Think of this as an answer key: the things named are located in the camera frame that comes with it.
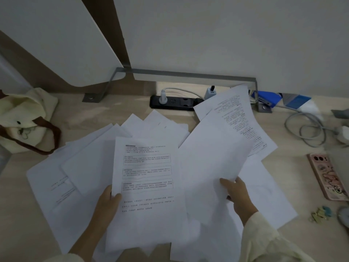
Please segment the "white rounded divider panel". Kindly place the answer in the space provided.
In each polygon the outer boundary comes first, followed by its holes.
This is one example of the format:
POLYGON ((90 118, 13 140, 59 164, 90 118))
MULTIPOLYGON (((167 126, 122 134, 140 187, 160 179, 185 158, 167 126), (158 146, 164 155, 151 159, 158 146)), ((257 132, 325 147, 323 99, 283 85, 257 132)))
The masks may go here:
POLYGON ((126 75, 81 0, 0 0, 0 30, 72 86, 126 75))

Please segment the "printed paper sheet with boxes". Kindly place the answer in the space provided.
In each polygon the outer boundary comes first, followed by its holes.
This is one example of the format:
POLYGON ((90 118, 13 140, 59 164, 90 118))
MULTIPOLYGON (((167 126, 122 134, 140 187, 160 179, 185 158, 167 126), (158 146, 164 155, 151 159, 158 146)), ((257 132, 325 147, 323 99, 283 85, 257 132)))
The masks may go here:
POLYGON ((176 142, 116 137, 111 194, 121 201, 107 228, 107 253, 189 240, 179 170, 176 142))

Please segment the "white power adapter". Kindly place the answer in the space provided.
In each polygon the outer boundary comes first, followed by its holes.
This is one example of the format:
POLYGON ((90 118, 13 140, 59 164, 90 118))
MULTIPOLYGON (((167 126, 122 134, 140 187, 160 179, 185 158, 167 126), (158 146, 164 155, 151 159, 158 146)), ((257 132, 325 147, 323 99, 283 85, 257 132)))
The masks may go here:
POLYGON ((344 145, 349 145, 349 127, 341 126, 335 129, 335 135, 339 142, 344 145))

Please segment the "person's right hand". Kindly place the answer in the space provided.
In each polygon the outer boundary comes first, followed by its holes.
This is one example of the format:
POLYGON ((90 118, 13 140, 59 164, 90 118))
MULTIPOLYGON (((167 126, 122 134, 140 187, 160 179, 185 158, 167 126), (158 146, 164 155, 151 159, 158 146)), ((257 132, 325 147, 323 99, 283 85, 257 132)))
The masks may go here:
POLYGON ((233 181, 233 192, 232 195, 227 196, 227 199, 233 202, 234 210, 243 226, 246 225, 251 216, 258 212, 258 209, 251 201, 245 182, 240 177, 233 181))

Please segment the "large white divider panel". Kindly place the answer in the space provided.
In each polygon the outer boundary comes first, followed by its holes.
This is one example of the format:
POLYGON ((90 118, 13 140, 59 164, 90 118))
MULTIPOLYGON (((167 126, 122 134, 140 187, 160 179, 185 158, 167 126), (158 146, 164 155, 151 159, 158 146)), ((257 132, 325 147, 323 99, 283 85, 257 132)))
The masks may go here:
POLYGON ((349 98, 349 0, 114 0, 134 69, 349 98))

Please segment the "person's left forearm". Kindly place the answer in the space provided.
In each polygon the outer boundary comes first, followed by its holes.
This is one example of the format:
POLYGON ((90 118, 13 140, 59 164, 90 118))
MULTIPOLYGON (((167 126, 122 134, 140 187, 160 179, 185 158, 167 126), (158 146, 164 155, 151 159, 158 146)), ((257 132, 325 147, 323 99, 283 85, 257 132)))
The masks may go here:
POLYGON ((69 254, 80 257, 83 262, 92 262, 93 253, 101 240, 102 236, 111 223, 110 218, 102 216, 92 217, 85 231, 78 238, 76 243, 69 250, 69 254))

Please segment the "black power strip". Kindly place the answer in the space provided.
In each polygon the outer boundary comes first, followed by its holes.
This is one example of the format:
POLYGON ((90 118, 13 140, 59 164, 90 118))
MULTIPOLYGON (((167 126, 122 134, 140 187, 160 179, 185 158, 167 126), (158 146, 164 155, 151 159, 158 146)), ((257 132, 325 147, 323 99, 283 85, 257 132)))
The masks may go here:
POLYGON ((149 107, 159 110, 194 111, 194 107, 203 102, 201 98, 167 97, 167 103, 159 102, 160 96, 151 96, 149 107))

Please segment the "blue and white packet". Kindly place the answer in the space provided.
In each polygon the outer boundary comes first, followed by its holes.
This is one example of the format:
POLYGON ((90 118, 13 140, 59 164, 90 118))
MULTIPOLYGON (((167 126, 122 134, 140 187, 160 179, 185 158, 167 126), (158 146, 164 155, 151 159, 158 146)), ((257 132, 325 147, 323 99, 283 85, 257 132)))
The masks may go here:
POLYGON ((281 95, 284 106, 301 112, 311 113, 321 121, 324 121, 318 106, 311 97, 288 93, 282 93, 281 95))

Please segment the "person's left hand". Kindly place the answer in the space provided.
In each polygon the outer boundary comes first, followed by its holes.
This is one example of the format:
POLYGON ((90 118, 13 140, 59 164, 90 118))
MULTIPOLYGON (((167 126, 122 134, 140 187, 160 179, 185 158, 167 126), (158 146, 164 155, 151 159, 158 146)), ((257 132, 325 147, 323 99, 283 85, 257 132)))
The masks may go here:
POLYGON ((99 229, 106 230, 110 225, 111 221, 114 219, 116 212, 118 210, 114 209, 111 204, 112 195, 112 185, 108 185, 103 193, 100 195, 98 202, 96 204, 91 224, 99 229))

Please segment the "phone in pink cartoon case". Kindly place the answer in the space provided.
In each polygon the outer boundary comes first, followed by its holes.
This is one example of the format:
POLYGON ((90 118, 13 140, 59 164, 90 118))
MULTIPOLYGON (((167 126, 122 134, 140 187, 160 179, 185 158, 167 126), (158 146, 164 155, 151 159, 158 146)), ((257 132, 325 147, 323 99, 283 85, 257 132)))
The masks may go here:
POLYGON ((330 201, 349 202, 349 195, 335 172, 329 156, 311 153, 307 154, 307 159, 324 197, 330 201))

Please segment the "white paper sheet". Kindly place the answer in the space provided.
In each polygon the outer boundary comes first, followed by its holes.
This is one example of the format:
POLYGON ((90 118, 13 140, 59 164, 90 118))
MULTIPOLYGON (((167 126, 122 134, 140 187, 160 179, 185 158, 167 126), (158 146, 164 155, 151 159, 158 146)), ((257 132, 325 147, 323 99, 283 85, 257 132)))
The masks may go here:
POLYGON ((236 179, 254 143, 214 110, 194 128, 179 148, 186 208, 192 219, 211 223, 226 197, 220 178, 236 179))

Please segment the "pile of white paper sheets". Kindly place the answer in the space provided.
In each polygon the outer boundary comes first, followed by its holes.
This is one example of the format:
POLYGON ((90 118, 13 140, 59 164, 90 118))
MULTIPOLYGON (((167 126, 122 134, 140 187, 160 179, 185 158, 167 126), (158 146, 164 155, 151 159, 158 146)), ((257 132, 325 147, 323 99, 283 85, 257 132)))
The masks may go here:
MULTIPOLYGON (((92 216, 99 194, 112 182, 115 137, 136 136, 137 127, 172 125, 152 112, 144 123, 132 114, 126 122, 109 124, 82 139, 67 143, 27 172, 34 196, 58 242, 67 254, 92 216)), ((297 217, 297 212, 261 162, 277 146, 264 136, 264 148, 255 148, 241 175, 252 202, 267 221, 279 229, 297 217)))

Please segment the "person's right forearm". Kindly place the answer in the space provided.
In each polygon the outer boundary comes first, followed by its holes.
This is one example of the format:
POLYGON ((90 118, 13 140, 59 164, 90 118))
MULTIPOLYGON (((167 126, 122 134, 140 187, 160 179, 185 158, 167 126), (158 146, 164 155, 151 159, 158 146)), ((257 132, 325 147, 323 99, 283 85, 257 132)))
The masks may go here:
POLYGON ((284 238, 260 213, 254 213, 242 232, 239 262, 315 262, 284 238))

